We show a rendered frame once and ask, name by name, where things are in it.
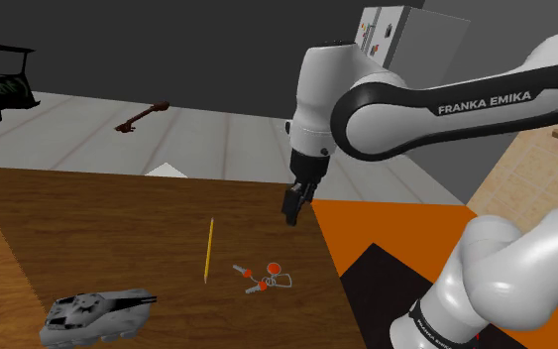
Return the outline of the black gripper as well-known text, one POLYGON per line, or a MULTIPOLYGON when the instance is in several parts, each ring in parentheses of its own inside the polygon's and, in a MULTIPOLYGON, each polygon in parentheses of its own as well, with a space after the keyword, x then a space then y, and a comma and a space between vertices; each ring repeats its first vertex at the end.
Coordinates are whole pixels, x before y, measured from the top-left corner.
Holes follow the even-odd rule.
POLYGON ((302 205, 313 200, 317 186, 327 174, 329 161, 329 156, 311 157, 297 150, 291 151, 289 168, 295 182, 284 192, 281 207, 287 225, 295 226, 302 205))

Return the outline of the yellow pencil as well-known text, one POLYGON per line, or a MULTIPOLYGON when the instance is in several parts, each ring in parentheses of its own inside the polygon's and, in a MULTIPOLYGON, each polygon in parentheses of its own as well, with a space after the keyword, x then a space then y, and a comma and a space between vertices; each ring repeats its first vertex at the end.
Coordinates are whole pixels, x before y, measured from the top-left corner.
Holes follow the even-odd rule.
POLYGON ((212 241, 213 241, 213 231, 214 231, 214 217, 210 219, 209 223, 209 231, 208 231, 208 239, 207 239, 207 248, 206 248, 206 257, 204 263, 204 272, 203 272, 203 281, 204 284, 207 285, 208 277, 209 277, 209 268, 210 268, 210 261, 211 261, 211 251, 212 251, 212 241))

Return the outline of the black robot stand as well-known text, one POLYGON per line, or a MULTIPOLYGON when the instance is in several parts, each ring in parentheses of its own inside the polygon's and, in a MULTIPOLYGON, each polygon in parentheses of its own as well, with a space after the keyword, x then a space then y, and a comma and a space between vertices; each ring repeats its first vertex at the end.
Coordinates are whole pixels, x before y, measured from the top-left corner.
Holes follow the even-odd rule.
POLYGON ((341 282, 367 349, 393 349, 391 323, 432 286, 375 243, 341 276, 341 282))

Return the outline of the brown guitar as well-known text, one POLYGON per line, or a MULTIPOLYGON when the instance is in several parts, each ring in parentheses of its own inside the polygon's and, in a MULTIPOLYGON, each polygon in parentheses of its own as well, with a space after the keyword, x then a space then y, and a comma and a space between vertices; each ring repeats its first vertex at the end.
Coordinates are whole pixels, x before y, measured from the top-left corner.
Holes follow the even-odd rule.
POLYGON ((135 131, 136 127, 134 126, 134 123, 139 121, 140 119, 146 117, 147 115, 153 113, 153 112, 162 112, 162 111, 166 111, 167 109, 169 109, 170 104, 167 101, 162 101, 162 102, 158 102, 153 104, 152 106, 150 106, 149 108, 147 108, 146 110, 142 111, 141 113, 133 116, 132 118, 128 119, 126 122, 116 126, 114 128, 115 131, 118 131, 120 133, 132 133, 135 131))

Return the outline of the white refrigerator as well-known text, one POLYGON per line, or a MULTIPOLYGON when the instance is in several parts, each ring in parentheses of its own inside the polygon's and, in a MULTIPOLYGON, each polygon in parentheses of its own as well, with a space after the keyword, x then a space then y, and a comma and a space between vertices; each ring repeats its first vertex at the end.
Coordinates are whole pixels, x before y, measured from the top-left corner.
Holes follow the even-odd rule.
POLYGON ((355 42, 365 55, 410 88, 443 82, 470 22, 410 6, 363 9, 355 42))

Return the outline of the grey toy tank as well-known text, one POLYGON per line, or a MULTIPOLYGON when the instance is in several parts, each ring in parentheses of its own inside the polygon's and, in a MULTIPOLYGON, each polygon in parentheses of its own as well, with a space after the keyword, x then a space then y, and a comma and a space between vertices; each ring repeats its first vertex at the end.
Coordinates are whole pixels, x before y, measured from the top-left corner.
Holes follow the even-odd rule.
POLYGON ((75 349, 137 336, 158 298, 144 289, 79 293, 57 299, 39 335, 47 349, 75 349))

